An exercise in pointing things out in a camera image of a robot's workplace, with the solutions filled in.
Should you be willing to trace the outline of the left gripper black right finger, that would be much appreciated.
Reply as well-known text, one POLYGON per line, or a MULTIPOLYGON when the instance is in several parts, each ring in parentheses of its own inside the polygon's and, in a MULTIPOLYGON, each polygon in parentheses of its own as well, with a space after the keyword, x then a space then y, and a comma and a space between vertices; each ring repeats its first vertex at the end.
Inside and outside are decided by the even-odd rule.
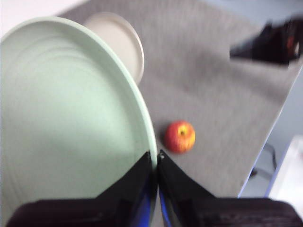
POLYGON ((163 151, 158 156, 162 215, 169 227, 301 227, 285 202, 266 198, 220 198, 190 178, 163 151))

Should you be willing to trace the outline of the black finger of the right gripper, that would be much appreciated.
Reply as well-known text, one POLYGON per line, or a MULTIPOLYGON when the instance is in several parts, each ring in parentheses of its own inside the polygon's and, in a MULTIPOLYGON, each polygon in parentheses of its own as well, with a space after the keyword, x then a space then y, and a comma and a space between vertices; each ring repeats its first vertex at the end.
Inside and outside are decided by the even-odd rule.
POLYGON ((256 61, 266 60, 266 46, 272 31, 272 23, 267 23, 258 35, 244 40, 230 48, 230 58, 249 59, 256 61))

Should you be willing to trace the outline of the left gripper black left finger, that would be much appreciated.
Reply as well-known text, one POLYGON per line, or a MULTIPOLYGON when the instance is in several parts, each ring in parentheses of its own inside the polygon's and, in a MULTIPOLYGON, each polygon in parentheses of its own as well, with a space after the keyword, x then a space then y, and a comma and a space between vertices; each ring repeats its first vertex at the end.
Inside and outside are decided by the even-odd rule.
POLYGON ((149 151, 95 198, 39 200, 21 205, 8 227, 147 227, 157 184, 149 151))

